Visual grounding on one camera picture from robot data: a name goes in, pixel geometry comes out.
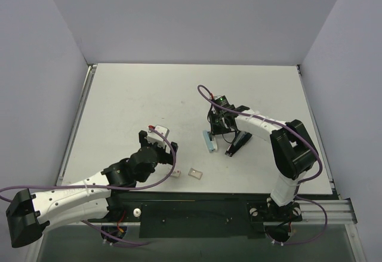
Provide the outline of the black stapler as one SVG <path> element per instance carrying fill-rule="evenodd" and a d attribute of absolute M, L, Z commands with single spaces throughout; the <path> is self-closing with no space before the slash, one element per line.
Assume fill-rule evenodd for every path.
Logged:
<path fill-rule="evenodd" d="M 251 139 L 252 134 L 244 131 L 238 131 L 227 150 L 225 155 L 232 157 L 237 151 L 243 147 Z"/>

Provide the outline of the light blue white stapler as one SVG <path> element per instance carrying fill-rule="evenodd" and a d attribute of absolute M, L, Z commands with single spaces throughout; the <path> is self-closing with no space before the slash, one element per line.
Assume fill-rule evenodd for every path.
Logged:
<path fill-rule="evenodd" d="M 205 140 L 205 144 L 210 153 L 216 152 L 218 150 L 217 142 L 215 137 L 207 130 L 203 130 L 203 137 Z"/>

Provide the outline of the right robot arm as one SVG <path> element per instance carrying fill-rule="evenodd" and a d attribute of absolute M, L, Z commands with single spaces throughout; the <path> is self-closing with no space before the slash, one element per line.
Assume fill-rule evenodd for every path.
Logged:
<path fill-rule="evenodd" d="M 253 136 L 270 143 L 275 165 L 279 171 L 276 186 L 267 200 L 267 214 L 279 220 L 288 213 L 288 205 L 295 199 L 300 181 L 316 162 L 316 151 L 305 126 L 299 120 L 277 121 L 253 111 L 249 107 L 235 107 L 226 96 L 210 96 L 212 104 L 207 120 L 210 131 L 206 141 L 215 147 L 214 137 L 233 132 L 225 155 L 233 156 Z"/>

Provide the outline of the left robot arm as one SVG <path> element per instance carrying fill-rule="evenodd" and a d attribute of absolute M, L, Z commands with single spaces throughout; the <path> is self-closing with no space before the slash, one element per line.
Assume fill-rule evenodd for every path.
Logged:
<path fill-rule="evenodd" d="M 177 143 L 169 142 L 168 128 L 155 125 L 140 131 L 140 148 L 130 157 L 68 186 L 20 186 L 5 212 L 13 248 L 36 242 L 46 232 L 81 220 L 121 218 L 115 201 L 121 192 L 137 190 L 158 164 L 176 163 Z"/>

